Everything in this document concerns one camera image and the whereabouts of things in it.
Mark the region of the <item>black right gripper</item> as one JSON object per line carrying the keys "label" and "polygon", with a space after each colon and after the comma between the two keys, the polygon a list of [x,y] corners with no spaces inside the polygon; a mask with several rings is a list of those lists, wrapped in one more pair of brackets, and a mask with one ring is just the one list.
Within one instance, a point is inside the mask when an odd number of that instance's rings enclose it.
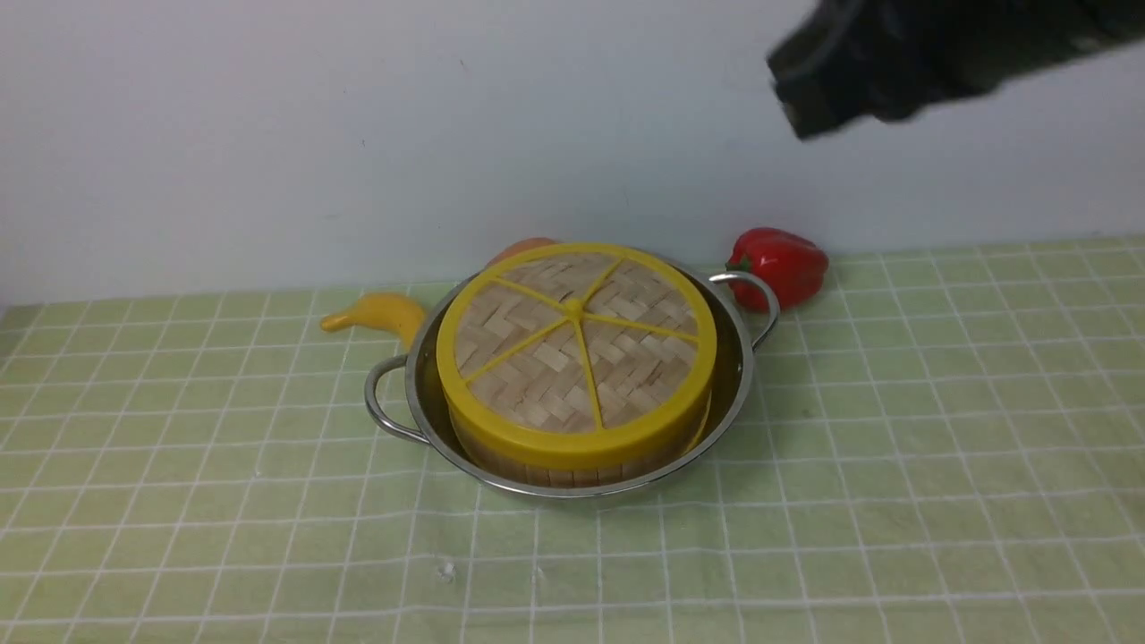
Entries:
{"label": "black right gripper", "polygon": [[785,121],[810,141],[985,97],[1142,34],[1142,1],[819,1],[768,69]]}

